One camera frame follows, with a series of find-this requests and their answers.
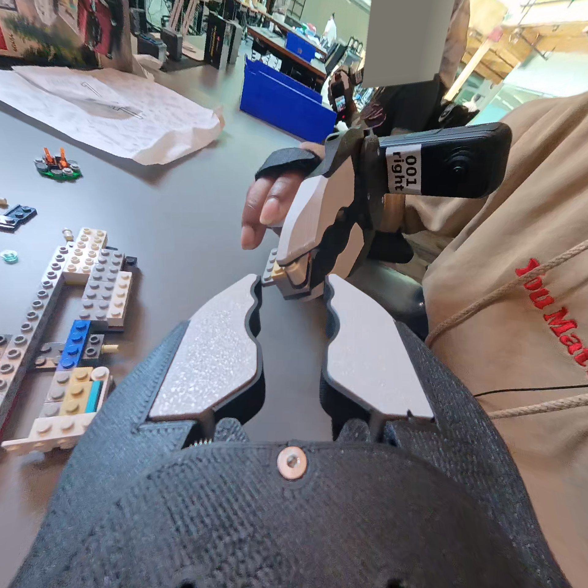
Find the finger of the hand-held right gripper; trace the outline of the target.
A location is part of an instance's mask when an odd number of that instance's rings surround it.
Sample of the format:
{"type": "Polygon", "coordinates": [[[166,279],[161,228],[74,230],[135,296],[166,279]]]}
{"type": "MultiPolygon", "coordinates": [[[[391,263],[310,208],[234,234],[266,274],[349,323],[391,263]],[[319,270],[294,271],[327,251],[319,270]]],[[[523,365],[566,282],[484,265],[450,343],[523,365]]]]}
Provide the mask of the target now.
{"type": "Polygon", "coordinates": [[[285,267],[316,248],[338,211],[355,197],[355,170],[348,156],[330,175],[305,179],[283,222],[276,261],[285,267]]]}
{"type": "Polygon", "coordinates": [[[328,275],[337,275],[346,279],[351,274],[363,248],[364,232],[358,224],[354,224],[345,248],[337,255],[334,267],[328,272],[328,275]]]}

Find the colourful lego set box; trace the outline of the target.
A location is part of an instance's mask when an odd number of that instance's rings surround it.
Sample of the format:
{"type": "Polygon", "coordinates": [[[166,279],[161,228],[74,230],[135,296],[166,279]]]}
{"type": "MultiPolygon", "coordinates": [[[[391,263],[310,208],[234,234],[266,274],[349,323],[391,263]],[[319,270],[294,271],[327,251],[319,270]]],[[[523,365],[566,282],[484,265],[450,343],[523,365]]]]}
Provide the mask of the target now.
{"type": "Polygon", "coordinates": [[[128,1],[1,1],[1,69],[131,72],[128,1]]]}

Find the blue plastic bin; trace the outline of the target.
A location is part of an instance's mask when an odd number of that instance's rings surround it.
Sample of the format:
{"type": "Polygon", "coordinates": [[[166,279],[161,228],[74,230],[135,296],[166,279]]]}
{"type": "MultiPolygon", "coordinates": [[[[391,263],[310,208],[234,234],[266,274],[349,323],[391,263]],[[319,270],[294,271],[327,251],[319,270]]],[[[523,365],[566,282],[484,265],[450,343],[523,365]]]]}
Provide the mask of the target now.
{"type": "Polygon", "coordinates": [[[305,141],[321,143],[334,131],[336,113],[320,93],[245,57],[240,110],[305,141]]]}

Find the black printed box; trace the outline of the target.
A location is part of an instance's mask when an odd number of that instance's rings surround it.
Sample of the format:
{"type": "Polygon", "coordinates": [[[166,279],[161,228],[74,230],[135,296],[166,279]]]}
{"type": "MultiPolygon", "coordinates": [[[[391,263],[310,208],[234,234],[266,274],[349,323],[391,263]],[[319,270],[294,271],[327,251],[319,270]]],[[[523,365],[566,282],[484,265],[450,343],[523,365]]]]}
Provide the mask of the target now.
{"type": "Polygon", "coordinates": [[[214,12],[208,15],[204,60],[217,70],[236,63],[243,27],[237,21],[228,21],[214,12]]]}

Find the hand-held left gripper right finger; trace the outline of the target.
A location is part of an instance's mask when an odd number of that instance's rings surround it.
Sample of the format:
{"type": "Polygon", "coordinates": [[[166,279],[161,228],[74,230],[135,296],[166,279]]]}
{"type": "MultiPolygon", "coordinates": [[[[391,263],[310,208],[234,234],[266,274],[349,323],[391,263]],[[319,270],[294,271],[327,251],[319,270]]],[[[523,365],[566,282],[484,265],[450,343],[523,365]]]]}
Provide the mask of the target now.
{"type": "Polygon", "coordinates": [[[388,423],[433,432],[430,406],[393,317],[374,299],[336,275],[325,281],[327,347],[320,403],[333,438],[359,422],[367,437],[382,439],[388,423]]]}

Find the green round lego campfire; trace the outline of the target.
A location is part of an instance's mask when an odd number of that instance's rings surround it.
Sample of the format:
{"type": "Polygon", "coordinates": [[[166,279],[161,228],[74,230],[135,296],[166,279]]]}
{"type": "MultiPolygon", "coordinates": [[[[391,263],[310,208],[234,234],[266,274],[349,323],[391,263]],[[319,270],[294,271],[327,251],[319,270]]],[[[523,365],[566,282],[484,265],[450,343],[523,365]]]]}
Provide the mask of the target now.
{"type": "Polygon", "coordinates": [[[74,181],[82,177],[79,164],[67,158],[63,148],[56,154],[44,148],[42,156],[34,160],[34,166],[41,176],[55,181],[74,181]]]}

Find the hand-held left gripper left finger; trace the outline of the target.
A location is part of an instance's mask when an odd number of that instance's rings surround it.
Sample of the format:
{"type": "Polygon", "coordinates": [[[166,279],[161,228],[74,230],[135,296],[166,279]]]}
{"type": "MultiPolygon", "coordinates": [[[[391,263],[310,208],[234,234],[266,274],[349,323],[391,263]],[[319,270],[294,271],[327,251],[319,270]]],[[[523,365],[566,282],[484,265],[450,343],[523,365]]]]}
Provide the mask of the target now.
{"type": "Polygon", "coordinates": [[[195,421],[206,437],[217,423],[245,424],[263,406],[261,278],[249,274],[198,309],[155,397],[154,422],[195,421]]]}

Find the person's right hand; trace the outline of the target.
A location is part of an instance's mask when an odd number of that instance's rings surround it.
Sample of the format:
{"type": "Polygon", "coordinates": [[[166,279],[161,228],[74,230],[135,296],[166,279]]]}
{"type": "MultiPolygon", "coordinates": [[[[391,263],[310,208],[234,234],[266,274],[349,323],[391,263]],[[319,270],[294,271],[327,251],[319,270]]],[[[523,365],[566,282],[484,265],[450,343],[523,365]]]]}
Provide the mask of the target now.
{"type": "Polygon", "coordinates": [[[258,247],[266,232],[281,225],[304,179],[325,157],[325,147],[305,142],[272,152],[255,174],[242,213],[242,249],[258,247]]]}

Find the printed white paper bag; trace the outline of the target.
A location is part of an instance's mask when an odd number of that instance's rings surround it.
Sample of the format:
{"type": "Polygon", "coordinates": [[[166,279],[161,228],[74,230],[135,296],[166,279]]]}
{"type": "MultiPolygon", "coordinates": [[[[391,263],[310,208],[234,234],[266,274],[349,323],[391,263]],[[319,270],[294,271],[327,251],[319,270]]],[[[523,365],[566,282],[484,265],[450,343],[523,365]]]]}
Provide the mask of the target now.
{"type": "Polygon", "coordinates": [[[70,138],[144,165],[165,165],[215,141],[221,111],[113,69],[14,66],[1,102],[70,138]]]}

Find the beige hoodie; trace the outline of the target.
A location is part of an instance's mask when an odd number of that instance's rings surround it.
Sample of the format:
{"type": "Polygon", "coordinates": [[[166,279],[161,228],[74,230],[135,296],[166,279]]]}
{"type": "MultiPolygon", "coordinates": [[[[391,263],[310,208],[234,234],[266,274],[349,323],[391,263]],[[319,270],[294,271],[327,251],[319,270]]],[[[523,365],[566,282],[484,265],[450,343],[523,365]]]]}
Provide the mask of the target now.
{"type": "Polygon", "coordinates": [[[391,197],[394,227],[452,238],[423,278],[429,347],[489,415],[587,393],[587,90],[540,92],[502,119],[490,196],[391,197]]]}

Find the pile of lego pieces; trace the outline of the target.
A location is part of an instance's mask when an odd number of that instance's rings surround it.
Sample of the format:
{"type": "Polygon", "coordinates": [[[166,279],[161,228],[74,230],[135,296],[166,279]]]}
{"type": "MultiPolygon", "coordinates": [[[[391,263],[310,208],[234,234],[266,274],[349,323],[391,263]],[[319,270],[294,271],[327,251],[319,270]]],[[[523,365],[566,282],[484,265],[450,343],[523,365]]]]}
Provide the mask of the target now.
{"type": "MultiPolygon", "coordinates": [[[[37,209],[34,207],[16,204],[6,208],[5,203],[1,202],[1,233],[15,233],[36,215],[37,209]]],[[[1,259],[9,265],[14,265],[19,261],[17,252],[9,249],[1,251],[1,259]]]]}

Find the small grey lego assembly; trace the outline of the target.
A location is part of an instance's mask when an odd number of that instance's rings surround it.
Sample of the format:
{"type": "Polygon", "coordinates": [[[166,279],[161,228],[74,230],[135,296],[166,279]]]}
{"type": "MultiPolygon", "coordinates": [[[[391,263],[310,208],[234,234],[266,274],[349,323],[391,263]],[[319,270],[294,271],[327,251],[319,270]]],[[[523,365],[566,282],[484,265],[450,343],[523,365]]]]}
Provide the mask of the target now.
{"type": "Polygon", "coordinates": [[[288,266],[281,266],[285,269],[287,273],[287,278],[281,281],[274,281],[270,277],[270,273],[273,267],[273,264],[277,259],[277,247],[273,247],[270,250],[270,254],[268,257],[268,261],[266,263],[265,269],[263,271],[261,277],[261,284],[263,287],[267,286],[277,286],[278,290],[280,291],[281,295],[285,300],[295,300],[295,299],[302,299],[302,300],[313,300],[323,295],[324,292],[324,284],[320,283],[319,285],[311,288],[311,273],[312,273],[312,259],[313,259],[313,252],[308,252],[297,259],[295,262],[291,263],[288,266]],[[297,279],[301,277],[299,270],[305,270],[305,279],[300,283],[294,283],[290,279],[291,277],[296,277],[297,279]]]}

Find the long grey lego build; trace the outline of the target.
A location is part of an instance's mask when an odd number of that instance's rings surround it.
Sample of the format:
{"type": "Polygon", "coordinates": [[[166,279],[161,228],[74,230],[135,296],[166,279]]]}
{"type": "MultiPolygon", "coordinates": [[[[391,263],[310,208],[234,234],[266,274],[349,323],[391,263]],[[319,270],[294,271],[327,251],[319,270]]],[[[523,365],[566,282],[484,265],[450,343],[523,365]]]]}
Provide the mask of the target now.
{"type": "Polygon", "coordinates": [[[1,428],[26,374],[53,372],[27,437],[1,441],[2,452],[71,449],[88,430],[114,386],[101,359],[118,346],[106,345],[104,336],[123,331],[133,283],[129,269],[135,265],[135,258],[108,247],[107,233],[99,229],[82,228],[55,250],[19,331],[1,335],[1,428]],[[70,286],[84,287],[77,317],[65,342],[45,342],[61,293],[70,286]]]}

